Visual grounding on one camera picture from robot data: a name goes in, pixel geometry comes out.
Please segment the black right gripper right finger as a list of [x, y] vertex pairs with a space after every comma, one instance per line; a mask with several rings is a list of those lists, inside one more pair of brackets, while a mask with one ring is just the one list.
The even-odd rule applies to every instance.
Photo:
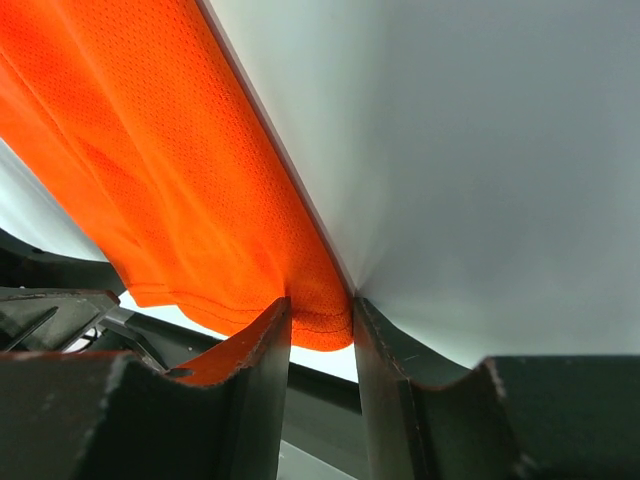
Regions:
[[465, 368], [368, 300], [353, 337], [375, 479], [635, 479], [639, 359], [493, 356]]

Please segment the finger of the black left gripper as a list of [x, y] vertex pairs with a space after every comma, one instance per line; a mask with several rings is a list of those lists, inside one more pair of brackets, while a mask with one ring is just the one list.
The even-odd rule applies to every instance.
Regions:
[[1, 351], [63, 351], [119, 305], [110, 291], [1, 289]]

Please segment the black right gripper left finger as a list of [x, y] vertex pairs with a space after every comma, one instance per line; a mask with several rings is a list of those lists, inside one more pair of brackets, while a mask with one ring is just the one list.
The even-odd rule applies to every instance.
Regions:
[[5, 479], [273, 479], [290, 302], [167, 373], [128, 352], [5, 353]]

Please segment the orange t shirt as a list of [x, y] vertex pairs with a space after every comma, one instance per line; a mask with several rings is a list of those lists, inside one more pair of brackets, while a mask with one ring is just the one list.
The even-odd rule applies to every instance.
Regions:
[[344, 282], [196, 1], [2, 3], [1, 225], [222, 336], [287, 296], [293, 360], [356, 377]]

